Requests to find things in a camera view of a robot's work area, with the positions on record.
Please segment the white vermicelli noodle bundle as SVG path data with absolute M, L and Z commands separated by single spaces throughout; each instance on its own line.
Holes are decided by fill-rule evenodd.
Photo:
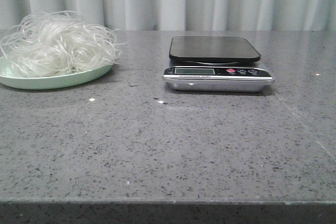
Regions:
M 113 65 L 124 44 L 114 30 L 89 23 L 78 12 L 34 12 L 1 39 L 1 69 L 19 78 L 80 73 Z

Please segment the black silver kitchen scale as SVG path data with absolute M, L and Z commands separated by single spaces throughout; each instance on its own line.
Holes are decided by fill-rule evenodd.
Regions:
M 174 90 L 260 92 L 275 80 L 260 53 L 241 37 L 176 36 L 169 58 L 162 78 Z

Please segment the light green plastic plate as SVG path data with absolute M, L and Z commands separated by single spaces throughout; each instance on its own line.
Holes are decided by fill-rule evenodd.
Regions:
M 41 78 L 19 78 L 14 77 L 10 67 L 5 66 L 5 58 L 1 57 L 1 84 L 26 90 L 48 90 L 76 86 L 96 80 L 112 69 L 112 65 L 103 66 L 97 69 L 63 76 L 41 77 Z

